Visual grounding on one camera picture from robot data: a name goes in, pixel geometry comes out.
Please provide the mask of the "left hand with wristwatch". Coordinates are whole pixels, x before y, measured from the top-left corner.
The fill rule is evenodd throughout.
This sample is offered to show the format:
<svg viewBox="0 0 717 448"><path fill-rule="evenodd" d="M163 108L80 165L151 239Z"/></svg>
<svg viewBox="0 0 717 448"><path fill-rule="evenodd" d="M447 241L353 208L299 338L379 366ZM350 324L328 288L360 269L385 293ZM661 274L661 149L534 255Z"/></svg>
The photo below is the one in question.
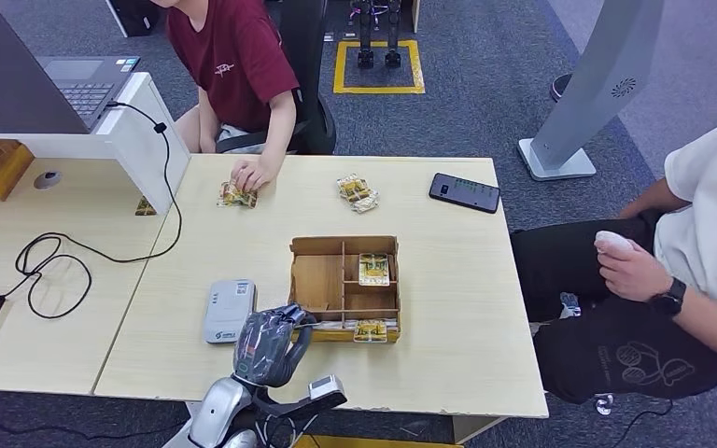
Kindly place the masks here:
<svg viewBox="0 0 717 448"><path fill-rule="evenodd" d="M599 274L607 289L620 298L646 302L669 291L673 279L664 266L636 242L623 249L608 241L595 241Z"/></svg>

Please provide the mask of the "person's left hand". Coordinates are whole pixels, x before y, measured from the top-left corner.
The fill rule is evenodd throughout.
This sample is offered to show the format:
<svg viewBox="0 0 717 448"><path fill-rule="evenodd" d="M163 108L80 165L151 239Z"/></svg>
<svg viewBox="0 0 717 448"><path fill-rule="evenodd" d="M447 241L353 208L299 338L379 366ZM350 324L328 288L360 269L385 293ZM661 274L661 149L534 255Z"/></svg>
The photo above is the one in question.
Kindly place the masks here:
<svg viewBox="0 0 717 448"><path fill-rule="evenodd" d="M265 156L239 160L232 168L231 182L243 192L257 191L277 177L282 162L282 159Z"/></svg>

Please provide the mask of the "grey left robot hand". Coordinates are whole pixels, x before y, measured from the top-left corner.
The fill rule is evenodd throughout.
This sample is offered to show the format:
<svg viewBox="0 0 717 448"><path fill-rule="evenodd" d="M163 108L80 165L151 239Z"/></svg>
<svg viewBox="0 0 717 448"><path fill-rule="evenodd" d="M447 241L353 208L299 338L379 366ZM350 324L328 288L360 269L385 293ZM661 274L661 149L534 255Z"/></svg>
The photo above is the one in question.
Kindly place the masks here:
<svg viewBox="0 0 717 448"><path fill-rule="evenodd" d="M256 386L289 382L312 341L315 316L292 303L251 314L233 351L233 376Z"/></svg>

